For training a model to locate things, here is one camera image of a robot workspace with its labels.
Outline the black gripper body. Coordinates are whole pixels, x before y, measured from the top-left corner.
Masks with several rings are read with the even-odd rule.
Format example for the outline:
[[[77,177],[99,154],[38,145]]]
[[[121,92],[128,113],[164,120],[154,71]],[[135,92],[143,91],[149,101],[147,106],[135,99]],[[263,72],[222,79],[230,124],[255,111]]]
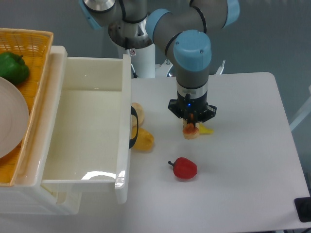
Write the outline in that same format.
[[[168,109],[186,122],[206,122],[216,116],[217,107],[207,102],[208,82],[199,88],[186,88],[177,83],[177,99],[171,99]]]

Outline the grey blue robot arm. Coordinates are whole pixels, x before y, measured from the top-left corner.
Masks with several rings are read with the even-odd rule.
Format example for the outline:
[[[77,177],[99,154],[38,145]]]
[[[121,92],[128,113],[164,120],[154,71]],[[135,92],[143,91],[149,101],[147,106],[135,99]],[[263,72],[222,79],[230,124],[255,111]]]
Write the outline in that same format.
[[[217,108],[207,102],[212,58],[208,34],[234,23],[240,14],[237,0],[191,0],[189,9],[174,15],[166,9],[147,11],[145,0],[81,0],[79,5],[94,29],[108,28],[121,52],[136,52],[135,76],[142,76],[147,50],[157,46],[176,70],[177,99],[168,108],[187,123],[205,122]]]

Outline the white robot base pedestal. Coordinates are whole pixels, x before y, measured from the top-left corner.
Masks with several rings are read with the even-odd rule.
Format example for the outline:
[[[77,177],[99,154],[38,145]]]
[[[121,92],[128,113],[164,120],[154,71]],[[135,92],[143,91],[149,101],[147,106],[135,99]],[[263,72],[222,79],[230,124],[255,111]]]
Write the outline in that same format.
[[[131,58],[132,73],[139,78],[172,77],[173,64],[165,59],[162,64],[156,64],[156,49],[152,44],[142,49],[125,49],[116,45],[119,57],[127,54]]]

